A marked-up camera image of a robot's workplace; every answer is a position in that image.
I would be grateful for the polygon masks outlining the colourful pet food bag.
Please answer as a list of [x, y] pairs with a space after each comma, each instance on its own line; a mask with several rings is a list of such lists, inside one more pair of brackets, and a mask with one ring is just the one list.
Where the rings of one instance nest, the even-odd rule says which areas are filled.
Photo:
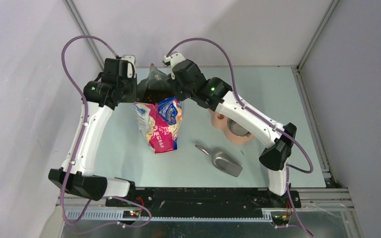
[[[157, 104], [143, 103], [149, 90], [167, 91], [170, 97]], [[168, 83], [168, 75], [151, 65], [148, 76], [137, 84], [137, 100], [133, 105], [139, 131], [152, 151], [159, 154], [177, 150], [182, 106]]]

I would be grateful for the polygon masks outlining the metal food scoop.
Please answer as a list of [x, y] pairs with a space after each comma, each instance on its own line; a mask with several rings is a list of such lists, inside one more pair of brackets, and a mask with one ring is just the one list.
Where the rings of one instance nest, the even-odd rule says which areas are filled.
[[236, 160], [231, 158], [227, 153], [223, 151], [210, 153], [201, 145], [195, 145], [195, 148], [209, 156], [211, 158], [212, 165], [219, 171], [235, 178], [238, 178], [241, 174], [243, 167]]

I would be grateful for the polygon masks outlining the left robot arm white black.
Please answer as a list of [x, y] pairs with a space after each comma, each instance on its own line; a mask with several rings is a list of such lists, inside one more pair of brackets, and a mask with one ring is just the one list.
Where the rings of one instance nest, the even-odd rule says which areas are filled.
[[50, 169], [48, 178], [66, 194], [98, 201], [118, 197], [124, 206], [132, 206], [137, 193], [121, 178], [94, 174], [97, 150], [104, 128], [120, 103], [136, 101], [136, 59], [133, 55], [107, 58], [99, 79], [83, 88], [81, 116], [75, 139], [59, 169]]

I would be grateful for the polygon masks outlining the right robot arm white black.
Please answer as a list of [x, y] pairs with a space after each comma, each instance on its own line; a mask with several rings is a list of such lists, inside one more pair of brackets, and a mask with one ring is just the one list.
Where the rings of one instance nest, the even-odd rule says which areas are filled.
[[276, 122], [249, 104], [239, 104], [240, 96], [232, 86], [218, 77], [206, 79], [196, 63], [189, 59], [164, 62], [171, 68], [168, 78], [179, 101], [193, 100], [202, 108], [222, 114], [242, 126], [265, 147], [259, 162], [268, 170], [269, 202], [282, 207], [289, 200], [288, 175], [285, 171], [291, 156], [297, 128]]

